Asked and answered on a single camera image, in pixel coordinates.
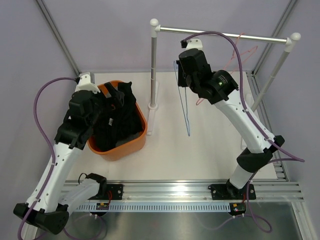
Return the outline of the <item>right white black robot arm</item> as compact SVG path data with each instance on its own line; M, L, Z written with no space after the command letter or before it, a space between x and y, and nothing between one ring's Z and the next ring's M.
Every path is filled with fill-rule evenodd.
M220 110L246 143L229 180L212 189L212 193L222 198L240 200L250 177L268 164L285 140L268 131L251 109L244 108L236 81L225 70L212 71L202 50L183 51L177 64L182 85Z

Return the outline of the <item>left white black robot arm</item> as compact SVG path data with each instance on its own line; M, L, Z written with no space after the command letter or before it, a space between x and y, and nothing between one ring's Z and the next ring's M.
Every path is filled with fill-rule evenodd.
M37 187L26 202L14 207L13 213L21 218L22 223L57 235L84 201L112 196L107 179L95 173L88 174L73 190L60 196L67 176L93 135L100 116L124 105L123 92L109 82L104 86L109 96L96 85L72 94L63 123L57 130L54 144L50 146L51 158Z

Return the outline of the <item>grey shorts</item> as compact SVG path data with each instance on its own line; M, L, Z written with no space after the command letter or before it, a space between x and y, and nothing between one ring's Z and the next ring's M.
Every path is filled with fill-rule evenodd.
M129 135L127 138L118 140L117 143L115 144L115 147L119 147L121 145L124 145L126 143L129 143L135 139L137 139L138 137L140 137L140 132L136 133L136 134L131 134Z

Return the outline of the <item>blue wire hanger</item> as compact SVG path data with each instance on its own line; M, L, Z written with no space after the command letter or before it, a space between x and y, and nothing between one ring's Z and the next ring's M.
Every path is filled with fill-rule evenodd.
M191 136L191 128L190 128L190 121L189 121L187 90L186 90L186 87L179 86L179 84L178 84L178 82L179 82L179 77L178 77L179 66L175 60L173 61L173 69L174 69L174 74L175 74L175 80L177 83L180 104L182 107L183 118L184 118L184 122L185 122L185 126L186 126L186 132L187 132L187 136L190 137ZM181 90L183 90L183 92L184 92L184 102L183 102Z

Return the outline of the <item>pink wire hanger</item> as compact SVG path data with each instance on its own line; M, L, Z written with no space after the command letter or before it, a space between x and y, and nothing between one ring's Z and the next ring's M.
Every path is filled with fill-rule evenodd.
M245 33L242 32L242 33L236 38L236 40L235 40L235 45L237 45L240 37L241 37L242 35L244 35L244 34L245 34ZM242 52L242 53L240 54L240 56L243 56L243 55L248 54L248 57L245 58L244 60L242 60L242 61L241 61L241 64L243 65L243 64L257 51L257 49L258 49L258 45L255 45L255 46L253 46L252 48L250 48L250 49ZM236 59L236 58L237 58L237 54L236 54L235 50L233 50L233 51L232 51L232 56L231 56L230 60L228 61L228 63L224 66L223 70L226 70L226 69L228 68L228 66L232 63L232 61L233 61L234 59ZM199 98L199 99L196 101L195 105L196 105L196 106L200 105L204 100L205 100L204 98Z

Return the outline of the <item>black shorts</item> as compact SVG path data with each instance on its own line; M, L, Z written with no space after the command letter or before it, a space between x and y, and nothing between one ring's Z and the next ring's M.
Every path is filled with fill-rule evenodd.
M99 154L115 152L116 149L123 151L133 144L138 144L143 140L147 130L145 117L140 111L136 97L132 92L131 82L110 81L118 90L124 93L123 107L116 107L114 111L103 113L99 117L93 128L93 135L88 140L92 150ZM98 88L109 98L108 90L101 84ZM126 144L116 147L118 140L127 138L130 135L140 133L140 137Z

